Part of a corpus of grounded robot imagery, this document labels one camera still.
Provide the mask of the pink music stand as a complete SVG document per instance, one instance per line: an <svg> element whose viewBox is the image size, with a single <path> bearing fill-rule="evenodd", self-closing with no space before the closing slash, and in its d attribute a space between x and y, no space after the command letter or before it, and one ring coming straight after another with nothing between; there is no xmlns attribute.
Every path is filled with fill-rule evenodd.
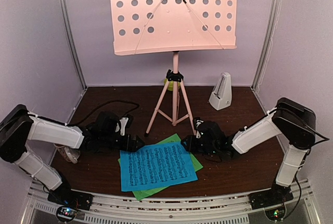
<svg viewBox="0 0 333 224"><path fill-rule="evenodd" d="M179 98L187 99L179 53L236 48L237 0L110 0L113 48L119 56L172 52L173 126Z"/></svg>

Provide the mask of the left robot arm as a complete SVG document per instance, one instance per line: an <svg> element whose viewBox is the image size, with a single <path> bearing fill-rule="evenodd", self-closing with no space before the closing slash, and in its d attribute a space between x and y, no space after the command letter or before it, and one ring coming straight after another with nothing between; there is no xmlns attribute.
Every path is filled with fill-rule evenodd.
<svg viewBox="0 0 333 224"><path fill-rule="evenodd" d="M1 122L1 159L17 165L30 177L41 182L63 205L75 200L59 171L52 168L30 147L33 142L57 144L78 151L101 148L137 152L144 141L126 129L132 116L118 117L102 111L87 126L67 124L32 113L23 104L16 105Z"/></svg>

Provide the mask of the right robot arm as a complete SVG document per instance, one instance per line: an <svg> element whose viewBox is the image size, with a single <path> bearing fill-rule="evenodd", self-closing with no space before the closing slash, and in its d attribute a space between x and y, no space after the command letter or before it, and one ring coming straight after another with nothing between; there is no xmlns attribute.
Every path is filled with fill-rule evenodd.
<svg viewBox="0 0 333 224"><path fill-rule="evenodd" d="M313 110L286 97L266 115L248 127L226 136L220 126L211 120L194 119L196 134L181 140L183 148L191 153L216 155L221 161L230 161L276 136L288 142L283 162L275 177L275 186L267 192L267 200L279 203L287 195L306 154L316 141L316 114Z"/></svg>

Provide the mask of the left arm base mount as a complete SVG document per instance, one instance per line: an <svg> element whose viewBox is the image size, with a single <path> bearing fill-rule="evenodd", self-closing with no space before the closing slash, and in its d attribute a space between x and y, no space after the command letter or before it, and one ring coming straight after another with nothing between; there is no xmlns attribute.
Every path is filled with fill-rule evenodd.
<svg viewBox="0 0 333 224"><path fill-rule="evenodd" d="M54 190L45 185L43 189L48 193L47 200L59 204L56 209L56 217L62 223L73 221L81 210L90 210L93 195L74 191L68 183L62 183Z"/></svg>

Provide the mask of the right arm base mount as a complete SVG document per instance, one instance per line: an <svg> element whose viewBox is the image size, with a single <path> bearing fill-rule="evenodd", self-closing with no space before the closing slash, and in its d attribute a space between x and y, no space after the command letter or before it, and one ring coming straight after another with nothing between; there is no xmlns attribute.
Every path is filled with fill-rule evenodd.
<svg viewBox="0 0 333 224"><path fill-rule="evenodd" d="M276 183L268 190L249 194L252 210L263 209L268 220L283 221L287 215L286 201L293 200L290 186L284 187Z"/></svg>

